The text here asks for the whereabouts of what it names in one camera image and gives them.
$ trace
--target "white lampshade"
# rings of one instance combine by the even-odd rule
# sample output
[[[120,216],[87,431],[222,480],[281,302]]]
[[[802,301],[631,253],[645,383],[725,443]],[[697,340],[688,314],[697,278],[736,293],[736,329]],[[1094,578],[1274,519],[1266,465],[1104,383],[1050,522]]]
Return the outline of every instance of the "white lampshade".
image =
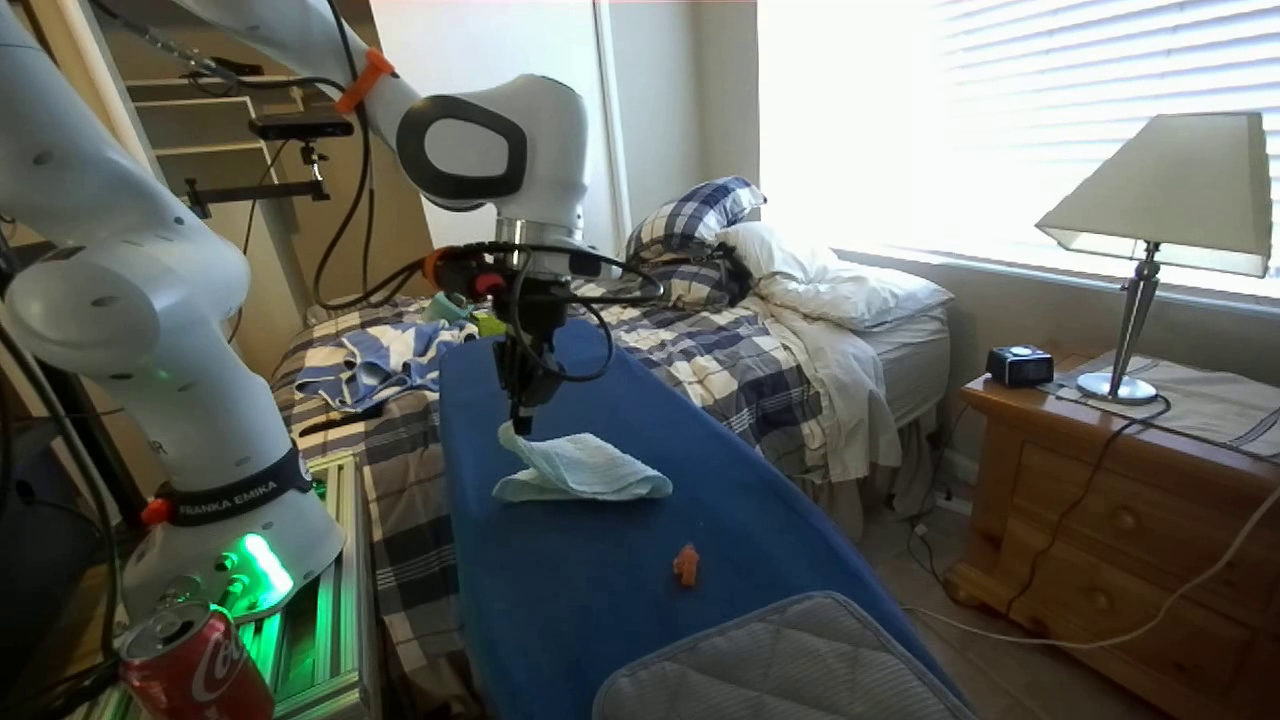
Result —
[[[1042,222],[1078,253],[1266,277],[1274,256],[1269,137],[1262,111],[1151,116]]]

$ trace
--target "window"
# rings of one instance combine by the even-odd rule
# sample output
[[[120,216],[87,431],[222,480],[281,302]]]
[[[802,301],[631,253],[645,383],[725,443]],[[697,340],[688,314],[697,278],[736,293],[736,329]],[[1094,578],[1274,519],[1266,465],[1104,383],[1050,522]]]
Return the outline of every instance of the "window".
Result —
[[[1129,277],[1035,221],[1147,116],[1211,107],[1266,111],[1280,199],[1280,5],[761,0],[769,211],[844,246]],[[1278,268],[1165,278],[1280,295]]]

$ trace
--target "floor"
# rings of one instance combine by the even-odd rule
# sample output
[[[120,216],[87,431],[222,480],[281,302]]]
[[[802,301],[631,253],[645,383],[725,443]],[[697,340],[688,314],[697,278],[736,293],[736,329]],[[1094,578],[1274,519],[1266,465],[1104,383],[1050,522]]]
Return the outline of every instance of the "floor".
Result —
[[[942,663],[950,663],[952,680],[976,702],[976,713],[985,720],[1162,714],[1058,649],[1026,649],[938,618],[950,617],[985,633],[1015,636],[1013,622],[1002,622],[972,607],[956,607],[938,578],[938,572],[944,572],[960,553],[966,519],[966,502],[942,502],[922,529],[910,529],[887,512],[867,512],[864,534],[857,545],[910,607],[922,636],[934,644]]]

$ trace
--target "black device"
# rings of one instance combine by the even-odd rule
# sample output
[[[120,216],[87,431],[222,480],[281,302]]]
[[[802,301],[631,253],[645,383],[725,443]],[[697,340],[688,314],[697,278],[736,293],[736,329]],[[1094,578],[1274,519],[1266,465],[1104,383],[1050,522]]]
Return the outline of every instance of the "black device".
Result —
[[[1008,343],[988,353],[992,383],[1031,386],[1054,383],[1054,353],[1031,343]]]

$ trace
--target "bed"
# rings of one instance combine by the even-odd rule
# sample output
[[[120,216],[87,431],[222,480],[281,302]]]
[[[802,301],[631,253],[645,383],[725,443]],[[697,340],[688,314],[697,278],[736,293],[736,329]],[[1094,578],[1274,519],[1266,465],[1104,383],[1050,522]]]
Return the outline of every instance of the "bed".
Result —
[[[812,295],[789,293],[822,272],[776,268],[776,246],[771,256],[752,256],[752,242],[769,235],[755,222],[761,203],[764,197],[752,185],[712,178],[631,231],[630,261],[665,277],[673,302],[613,309],[608,329],[622,353],[725,422],[743,448],[769,455],[769,467],[780,467],[835,512],[852,534],[864,495],[887,498],[895,512],[922,512],[934,486],[922,434],[950,383],[950,295],[906,272],[877,277],[880,268],[850,265],[861,288],[867,288],[867,277],[877,278],[877,309],[861,309],[861,329],[850,314],[812,314],[804,312]],[[361,408],[336,408],[314,386],[318,373],[353,367],[353,349],[346,343],[353,330],[405,330],[425,321],[425,302],[400,302],[318,325],[284,354],[278,395],[304,458],[355,455],[370,467],[375,607],[396,673],[419,706],[448,702],[469,714],[475,713],[475,689],[469,689],[461,633],[437,373],[425,373],[425,383],[382,386]],[[448,354],[453,343],[474,343],[474,330],[448,329],[434,353]],[[842,360],[812,362],[812,343],[842,349],[828,353],[852,354],[861,373]]]

